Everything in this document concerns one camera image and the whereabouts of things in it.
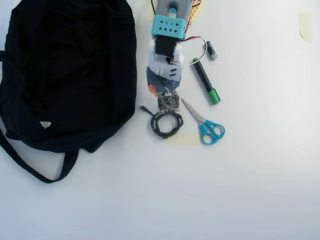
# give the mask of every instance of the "yellow wooden piece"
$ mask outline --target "yellow wooden piece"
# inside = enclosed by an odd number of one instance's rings
[[[200,1],[195,0],[193,2],[193,6],[195,6],[197,4],[200,4],[200,5],[196,6],[196,7],[192,7],[189,25],[191,25],[194,22],[195,18],[197,17],[197,15],[200,12],[201,6],[203,5],[203,3],[201,3]]]

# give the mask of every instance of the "white plastic part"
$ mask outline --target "white plastic part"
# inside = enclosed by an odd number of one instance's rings
[[[180,81],[183,66],[170,65],[166,61],[166,56],[158,55],[155,53],[155,40],[152,39],[149,43],[149,60],[148,66],[155,74],[168,79],[170,81]],[[177,44],[174,51],[173,61],[179,64],[183,64],[185,60],[182,54],[181,44]]]

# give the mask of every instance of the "red and white wire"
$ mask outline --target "red and white wire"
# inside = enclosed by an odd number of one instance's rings
[[[204,53],[200,57],[198,57],[198,59],[196,61],[194,61],[194,62],[192,62],[190,64],[180,64],[180,63],[177,63],[177,62],[174,62],[174,61],[171,61],[171,63],[174,64],[174,65],[178,65],[178,66],[192,66],[192,65],[196,64],[197,62],[199,62],[204,57],[204,55],[206,55],[207,48],[208,48],[207,41],[202,36],[191,36],[191,37],[188,37],[185,40],[178,41],[178,43],[184,43],[184,42],[188,42],[188,41],[196,40],[196,39],[201,39],[202,41],[204,41]]]

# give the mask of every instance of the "circuit board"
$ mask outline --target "circuit board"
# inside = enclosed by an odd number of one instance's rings
[[[179,112],[179,94],[177,91],[160,92],[158,95],[159,114]]]

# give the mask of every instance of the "bag handle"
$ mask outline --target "bag handle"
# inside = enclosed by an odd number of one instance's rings
[[[62,179],[64,179],[71,171],[71,169],[76,164],[79,150],[76,151],[70,151],[66,152],[63,159],[63,165],[62,170],[60,173],[60,176],[56,180],[51,180],[49,178],[46,178],[36,170],[34,170],[32,167],[30,167],[14,150],[14,148],[10,145],[2,131],[0,130],[0,146],[6,151],[6,153],[24,170],[26,170],[28,173],[35,176],[40,181],[46,183],[46,184],[52,184],[54,182],[58,182]]]

